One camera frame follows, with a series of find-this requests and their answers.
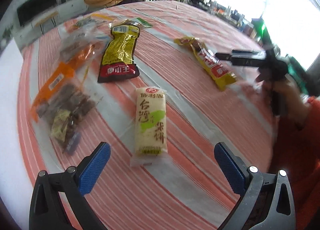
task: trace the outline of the white snack package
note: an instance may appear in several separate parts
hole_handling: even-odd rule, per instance
[[[157,87],[137,88],[135,149],[130,166],[168,159],[165,92]]]

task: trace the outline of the barcode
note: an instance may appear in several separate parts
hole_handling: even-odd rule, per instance
[[[122,33],[127,33],[129,31],[129,27],[127,27],[127,26],[117,26],[117,27],[114,27],[112,31],[118,31],[118,32],[122,32]]]
[[[63,74],[59,74],[57,76],[57,78],[49,85],[49,89],[50,91],[53,90],[53,88],[55,88],[55,86],[63,79]]]

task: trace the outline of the metal screw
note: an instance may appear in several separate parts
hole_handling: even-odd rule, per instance
[[[282,177],[285,177],[287,175],[287,173],[284,170],[279,170],[279,173]]]
[[[257,173],[257,172],[258,172],[258,168],[255,167],[255,166],[251,166],[251,167],[249,168],[249,170],[250,170],[252,173]]]
[[[76,167],[70,166],[70,167],[67,168],[67,171],[68,171],[69,173],[74,173],[74,172],[76,171]]]
[[[45,175],[45,170],[41,170],[38,175],[39,177],[43,177]]]

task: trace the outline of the transparent plastic bag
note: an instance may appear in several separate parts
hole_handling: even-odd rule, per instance
[[[82,18],[72,25],[68,32],[72,32],[88,24],[103,25],[114,21],[114,18],[101,13],[92,13],[90,16]]]
[[[72,68],[61,62],[31,107],[32,118],[36,122],[40,118],[49,136],[69,154],[80,140],[77,126],[97,102],[84,92],[74,74]]]
[[[158,164],[169,159],[165,92],[150,86],[136,89],[135,150],[130,166]]]
[[[58,61],[77,70],[85,62],[101,55],[110,40],[109,36],[101,36],[94,23],[85,25],[62,40],[58,50]]]

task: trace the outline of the snack wrapper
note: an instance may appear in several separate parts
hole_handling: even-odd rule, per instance
[[[47,128],[48,134],[69,154],[75,150],[80,134],[78,124],[96,106],[74,78],[75,71],[61,62],[41,88],[31,107],[31,116]]]
[[[120,25],[123,25],[126,23],[140,27],[140,28],[141,27],[144,27],[144,28],[153,27],[152,24],[150,24],[149,22],[145,21],[144,19],[142,19],[140,17],[125,19],[125,20],[120,20],[120,21],[113,21],[113,22],[109,23],[109,27],[111,29],[112,27],[120,26]]]
[[[96,24],[96,25],[102,25],[105,23],[109,23],[111,21],[114,21],[114,18],[110,16],[106,16],[105,14],[101,13],[92,13],[90,16],[86,18],[82,18],[77,21],[77,23],[73,24],[69,29],[68,32],[72,32],[77,30],[78,28],[81,28],[88,24]]]
[[[135,149],[131,166],[154,164],[168,158],[165,91],[136,89]]]
[[[111,35],[114,39],[101,59],[98,83],[121,81],[140,75],[133,59],[140,27],[133,21],[123,21],[120,25],[111,26]]]
[[[196,59],[221,91],[224,91],[227,85],[236,82],[235,74],[222,65],[219,59],[214,56],[214,53],[198,38],[183,37],[175,39],[174,42],[178,45],[189,45],[192,48]]]
[[[62,40],[58,50],[58,63],[55,66],[58,66],[59,62],[64,62],[74,70],[78,70],[85,63],[101,55],[110,40],[109,36],[101,37],[94,23],[81,27]]]

